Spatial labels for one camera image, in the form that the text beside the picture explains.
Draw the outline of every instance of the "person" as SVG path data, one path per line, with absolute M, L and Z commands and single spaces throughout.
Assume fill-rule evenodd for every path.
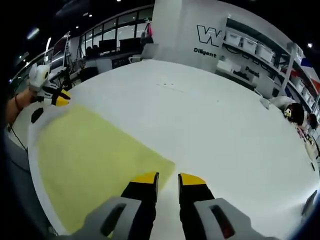
M 27 87 L 23 92 L 15 95 L 6 104 L 5 122 L 13 124 L 19 113 L 35 101 L 35 94 Z
M 300 103 L 297 103 L 290 97 L 287 96 L 277 96 L 269 99 L 270 103 L 275 105 L 283 113 L 287 110 L 291 110 L 291 116 L 288 118 L 290 122 L 296 123 L 301 129 L 306 131 L 308 125 L 312 129 L 317 129 L 318 120 L 317 116 L 313 113 L 307 113 Z

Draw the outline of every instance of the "office chair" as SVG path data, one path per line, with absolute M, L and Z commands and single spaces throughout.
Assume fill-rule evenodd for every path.
M 99 56 L 99 48 L 98 48 L 98 45 L 93 45 L 93 48 L 92 48 L 92 56 L 95 57 L 95 58 Z
M 129 62 L 133 64 L 143 60 L 153 59 L 158 51 L 158 47 L 159 47 L 159 44 L 157 43 L 147 43 L 144 46 L 141 55 L 133 55 L 129 57 L 128 58 Z

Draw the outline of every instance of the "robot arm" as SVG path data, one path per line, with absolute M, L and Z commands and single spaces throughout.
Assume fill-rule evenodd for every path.
M 29 88 L 36 92 L 36 100 L 45 105 L 65 106 L 69 103 L 70 94 L 49 80 L 49 65 L 32 65 L 28 80 Z

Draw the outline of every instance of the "ceiling light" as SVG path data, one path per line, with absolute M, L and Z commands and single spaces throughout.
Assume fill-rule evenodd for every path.
M 39 31 L 40 31 L 39 28 L 37 28 L 37 27 L 34 28 L 34 29 L 26 36 L 26 38 L 27 38 L 28 40 L 32 39 Z

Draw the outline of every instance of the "wall sign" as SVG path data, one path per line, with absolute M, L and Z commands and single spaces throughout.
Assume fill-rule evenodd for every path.
M 219 48 L 219 34 L 222 34 L 222 30 L 216 30 L 214 27 L 205 27 L 201 25 L 196 26 L 198 30 L 199 42 L 203 44 L 211 44 Z

